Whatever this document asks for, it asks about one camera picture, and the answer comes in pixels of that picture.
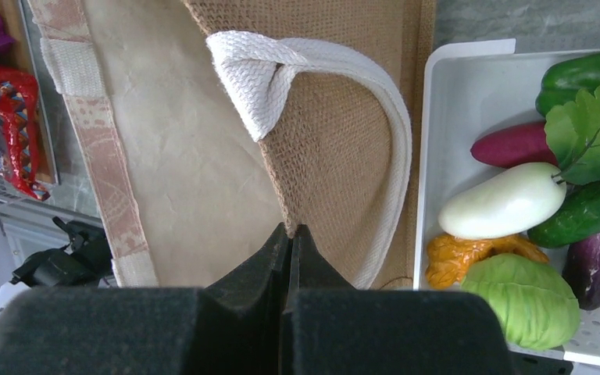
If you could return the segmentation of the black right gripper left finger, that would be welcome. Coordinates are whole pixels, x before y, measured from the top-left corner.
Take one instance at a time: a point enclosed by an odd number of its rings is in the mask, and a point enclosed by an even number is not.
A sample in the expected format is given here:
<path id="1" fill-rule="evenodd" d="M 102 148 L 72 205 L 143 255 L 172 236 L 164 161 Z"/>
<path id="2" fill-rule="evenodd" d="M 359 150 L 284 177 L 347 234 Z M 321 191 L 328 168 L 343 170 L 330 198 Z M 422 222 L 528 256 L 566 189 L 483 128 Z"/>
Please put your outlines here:
<path id="1" fill-rule="evenodd" d="M 273 374 L 290 239 L 206 288 L 37 287 L 0 315 L 0 374 Z"/>

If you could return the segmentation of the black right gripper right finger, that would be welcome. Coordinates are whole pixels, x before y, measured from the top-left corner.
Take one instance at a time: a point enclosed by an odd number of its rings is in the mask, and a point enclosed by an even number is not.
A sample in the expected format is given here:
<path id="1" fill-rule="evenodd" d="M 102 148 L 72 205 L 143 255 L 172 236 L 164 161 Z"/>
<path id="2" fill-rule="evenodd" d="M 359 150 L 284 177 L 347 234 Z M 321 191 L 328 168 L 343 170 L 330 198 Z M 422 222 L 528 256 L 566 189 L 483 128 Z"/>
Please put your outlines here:
<path id="1" fill-rule="evenodd" d="M 512 374 L 498 320 L 466 292 L 352 287 L 310 229 L 291 243 L 280 318 L 282 374 Z"/>

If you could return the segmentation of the burlap grocery bag pink print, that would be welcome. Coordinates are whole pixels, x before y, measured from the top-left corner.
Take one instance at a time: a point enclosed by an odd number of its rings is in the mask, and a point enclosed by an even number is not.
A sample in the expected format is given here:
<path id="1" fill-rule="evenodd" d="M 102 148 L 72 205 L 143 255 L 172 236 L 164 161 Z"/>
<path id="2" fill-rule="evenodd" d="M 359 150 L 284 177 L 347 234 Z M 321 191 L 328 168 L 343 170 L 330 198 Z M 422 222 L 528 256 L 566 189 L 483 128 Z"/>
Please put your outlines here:
<path id="1" fill-rule="evenodd" d="M 207 286 L 305 224 L 413 282 L 434 1 L 31 1 L 121 287 Z"/>

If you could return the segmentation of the white perforated plastic basket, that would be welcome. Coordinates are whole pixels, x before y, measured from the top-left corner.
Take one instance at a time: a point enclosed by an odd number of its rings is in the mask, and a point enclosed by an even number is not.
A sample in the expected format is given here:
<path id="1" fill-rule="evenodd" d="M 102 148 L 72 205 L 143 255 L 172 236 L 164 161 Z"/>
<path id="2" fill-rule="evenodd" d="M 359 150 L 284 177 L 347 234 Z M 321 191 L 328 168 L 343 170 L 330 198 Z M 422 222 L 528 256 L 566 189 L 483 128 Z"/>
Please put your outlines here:
<path id="1" fill-rule="evenodd" d="M 553 65 L 600 53 L 600 38 L 508 38 L 443 45 L 424 71 L 413 288 L 430 290 L 427 245 L 454 195 L 510 167 L 556 164 L 535 102 Z M 600 307 L 581 314 L 564 345 L 515 348 L 521 373 L 600 374 Z"/>

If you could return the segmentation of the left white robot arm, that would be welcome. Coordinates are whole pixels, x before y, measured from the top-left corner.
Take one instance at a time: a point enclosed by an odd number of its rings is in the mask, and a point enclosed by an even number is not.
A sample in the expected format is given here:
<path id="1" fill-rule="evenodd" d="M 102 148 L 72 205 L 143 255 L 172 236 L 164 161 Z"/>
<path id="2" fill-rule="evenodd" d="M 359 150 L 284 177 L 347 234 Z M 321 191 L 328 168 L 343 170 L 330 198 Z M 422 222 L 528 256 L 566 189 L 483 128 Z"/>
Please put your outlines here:
<path id="1" fill-rule="evenodd" d="M 109 288 L 115 282 L 112 253 L 105 231 L 76 220 L 63 221 L 55 216 L 53 223 L 68 235 L 68 243 L 26 257 L 12 272 L 12 279 L 0 287 L 0 314 L 18 295 L 35 287 Z"/>

